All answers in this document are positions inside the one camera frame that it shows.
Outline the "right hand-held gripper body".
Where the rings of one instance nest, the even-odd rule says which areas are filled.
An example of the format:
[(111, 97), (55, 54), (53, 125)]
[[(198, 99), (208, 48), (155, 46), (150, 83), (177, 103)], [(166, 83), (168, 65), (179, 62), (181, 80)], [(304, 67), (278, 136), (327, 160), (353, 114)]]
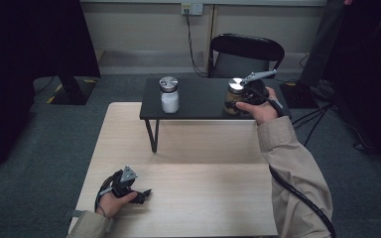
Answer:
[(269, 92), (263, 82), (263, 78), (273, 76), (277, 73), (275, 69), (261, 72), (251, 72), (243, 78), (240, 85), (243, 87), (243, 101), (252, 105), (263, 104), (269, 97)]

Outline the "black folding chair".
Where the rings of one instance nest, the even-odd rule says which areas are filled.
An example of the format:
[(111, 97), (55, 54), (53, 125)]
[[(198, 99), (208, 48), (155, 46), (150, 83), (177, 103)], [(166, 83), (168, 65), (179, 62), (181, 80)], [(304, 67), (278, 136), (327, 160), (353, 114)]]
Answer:
[(239, 34), (220, 34), (209, 45), (209, 78), (245, 77), (251, 72), (277, 69), (285, 56), (277, 42)]

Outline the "person's left hand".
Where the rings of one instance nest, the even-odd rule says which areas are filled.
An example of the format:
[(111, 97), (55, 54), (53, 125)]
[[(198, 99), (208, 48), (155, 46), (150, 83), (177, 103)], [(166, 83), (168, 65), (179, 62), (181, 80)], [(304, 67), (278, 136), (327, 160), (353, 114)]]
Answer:
[(120, 198), (117, 198), (112, 192), (107, 192), (101, 196), (95, 212), (107, 219), (111, 219), (123, 205), (133, 200), (136, 196), (136, 191)]

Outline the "black curtain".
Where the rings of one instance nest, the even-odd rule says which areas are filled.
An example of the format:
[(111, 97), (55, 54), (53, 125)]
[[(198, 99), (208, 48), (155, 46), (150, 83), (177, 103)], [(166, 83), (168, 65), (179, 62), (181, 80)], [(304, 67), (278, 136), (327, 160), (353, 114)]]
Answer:
[(325, 72), (381, 155), (381, 0), (353, 0)]
[(100, 76), (80, 0), (0, 0), (0, 165), (47, 76)]

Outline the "white wall socket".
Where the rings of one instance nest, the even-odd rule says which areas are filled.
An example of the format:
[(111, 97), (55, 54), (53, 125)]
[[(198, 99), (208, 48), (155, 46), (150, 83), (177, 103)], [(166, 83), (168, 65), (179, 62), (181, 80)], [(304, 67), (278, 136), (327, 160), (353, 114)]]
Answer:
[(202, 3), (182, 3), (181, 14), (190, 16), (201, 16), (203, 13)]

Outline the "glass jar with brown contents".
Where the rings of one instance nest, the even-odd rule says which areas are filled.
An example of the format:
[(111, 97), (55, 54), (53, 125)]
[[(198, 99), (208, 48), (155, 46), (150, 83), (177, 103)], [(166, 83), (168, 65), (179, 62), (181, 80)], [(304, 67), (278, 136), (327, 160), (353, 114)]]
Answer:
[(227, 91), (225, 94), (225, 101), (242, 101), (243, 100), (243, 86), (241, 85), (241, 78), (234, 77), (228, 81)]

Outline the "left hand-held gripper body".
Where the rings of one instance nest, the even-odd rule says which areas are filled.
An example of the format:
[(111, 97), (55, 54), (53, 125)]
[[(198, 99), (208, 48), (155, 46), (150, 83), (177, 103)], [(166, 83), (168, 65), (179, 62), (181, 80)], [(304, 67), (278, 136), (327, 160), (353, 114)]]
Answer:
[(113, 175), (112, 193), (117, 198), (129, 194), (132, 192), (130, 186), (134, 183), (137, 177), (138, 175), (129, 166), (125, 166), (123, 170), (120, 170)]

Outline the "glass jar with white contents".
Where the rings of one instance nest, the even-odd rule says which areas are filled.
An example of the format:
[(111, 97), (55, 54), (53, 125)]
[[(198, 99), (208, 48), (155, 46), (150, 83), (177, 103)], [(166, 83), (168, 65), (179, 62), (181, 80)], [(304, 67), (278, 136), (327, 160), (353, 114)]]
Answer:
[(173, 114), (179, 110), (179, 82), (172, 76), (165, 76), (159, 81), (162, 109)]

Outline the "black metal shelf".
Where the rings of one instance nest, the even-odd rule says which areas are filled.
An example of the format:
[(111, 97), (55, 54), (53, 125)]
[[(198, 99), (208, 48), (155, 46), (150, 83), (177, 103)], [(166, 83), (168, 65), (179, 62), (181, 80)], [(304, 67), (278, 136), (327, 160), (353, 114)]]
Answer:
[[(224, 98), (228, 81), (231, 78), (180, 78), (179, 110), (168, 114), (162, 109), (161, 90), (157, 78), (146, 81), (139, 117), (145, 121), (151, 149), (158, 151), (159, 125), (152, 125), (152, 120), (250, 120), (252, 117), (242, 111), (239, 115), (230, 115), (224, 111)], [(269, 92), (265, 102), (271, 103), (280, 116), (290, 116), (286, 99), (273, 78), (263, 82)]]

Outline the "person's right hand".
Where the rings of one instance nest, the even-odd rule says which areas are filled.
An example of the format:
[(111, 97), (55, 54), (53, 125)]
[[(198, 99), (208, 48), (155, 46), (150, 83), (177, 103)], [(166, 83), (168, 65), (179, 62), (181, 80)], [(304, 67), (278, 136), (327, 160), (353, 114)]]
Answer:
[(269, 102), (265, 102), (261, 105), (252, 105), (239, 101), (235, 104), (235, 106), (242, 111), (250, 113), (255, 119), (257, 125), (262, 125), (278, 118), (277, 111), (270, 105)]

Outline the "grey stand panel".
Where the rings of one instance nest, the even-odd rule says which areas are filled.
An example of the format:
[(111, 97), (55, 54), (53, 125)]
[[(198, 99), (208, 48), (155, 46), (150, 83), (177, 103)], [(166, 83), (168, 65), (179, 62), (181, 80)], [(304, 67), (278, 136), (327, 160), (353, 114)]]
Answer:
[(321, 80), (344, 12), (351, 3), (352, 0), (326, 0), (309, 59), (299, 79), (302, 85), (316, 87)]

